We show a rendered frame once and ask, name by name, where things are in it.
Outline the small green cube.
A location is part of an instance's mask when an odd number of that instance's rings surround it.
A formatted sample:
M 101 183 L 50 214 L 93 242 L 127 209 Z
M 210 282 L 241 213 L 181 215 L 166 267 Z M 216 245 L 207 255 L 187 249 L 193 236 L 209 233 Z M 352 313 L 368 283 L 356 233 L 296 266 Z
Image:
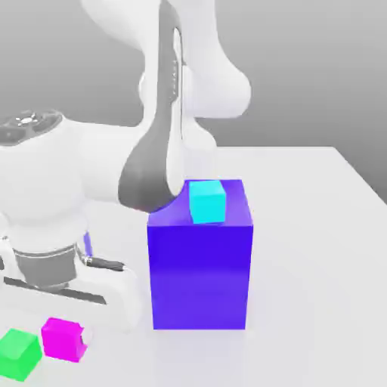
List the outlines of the small green cube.
M 24 382 L 41 359 L 37 335 L 9 329 L 0 339 L 0 376 Z

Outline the small magenta cube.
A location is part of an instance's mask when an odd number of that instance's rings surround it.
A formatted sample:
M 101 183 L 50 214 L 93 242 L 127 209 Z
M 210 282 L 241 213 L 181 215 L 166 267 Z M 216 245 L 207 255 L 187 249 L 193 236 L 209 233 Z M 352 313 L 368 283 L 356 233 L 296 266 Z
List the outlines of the small magenta cube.
M 50 317 L 41 328 L 47 357 L 79 363 L 88 346 L 83 342 L 84 327 L 77 322 Z

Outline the large blue box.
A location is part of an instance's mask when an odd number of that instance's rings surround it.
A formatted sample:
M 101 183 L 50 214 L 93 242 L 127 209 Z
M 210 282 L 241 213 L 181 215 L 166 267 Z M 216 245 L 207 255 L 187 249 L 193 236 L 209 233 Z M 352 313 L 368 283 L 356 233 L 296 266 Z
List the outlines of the large blue box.
M 225 221 L 194 224 L 189 187 L 150 214 L 147 246 L 156 330 L 246 326 L 253 221 L 243 182 L 223 180 Z

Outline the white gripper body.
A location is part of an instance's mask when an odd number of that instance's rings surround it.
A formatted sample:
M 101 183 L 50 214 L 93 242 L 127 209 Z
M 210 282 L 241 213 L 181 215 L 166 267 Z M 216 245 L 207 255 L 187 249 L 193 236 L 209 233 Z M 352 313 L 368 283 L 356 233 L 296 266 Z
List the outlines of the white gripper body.
M 129 272 L 86 268 L 69 286 L 44 291 L 3 272 L 0 306 L 127 332 L 138 323 L 141 300 L 135 277 Z

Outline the small cyan cube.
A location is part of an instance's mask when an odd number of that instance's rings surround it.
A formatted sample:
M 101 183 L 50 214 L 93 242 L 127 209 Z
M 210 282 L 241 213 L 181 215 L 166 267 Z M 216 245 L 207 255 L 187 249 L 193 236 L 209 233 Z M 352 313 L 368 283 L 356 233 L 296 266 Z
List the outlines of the small cyan cube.
M 190 181 L 189 210 L 194 224 L 222 223 L 226 213 L 226 193 L 219 180 Z

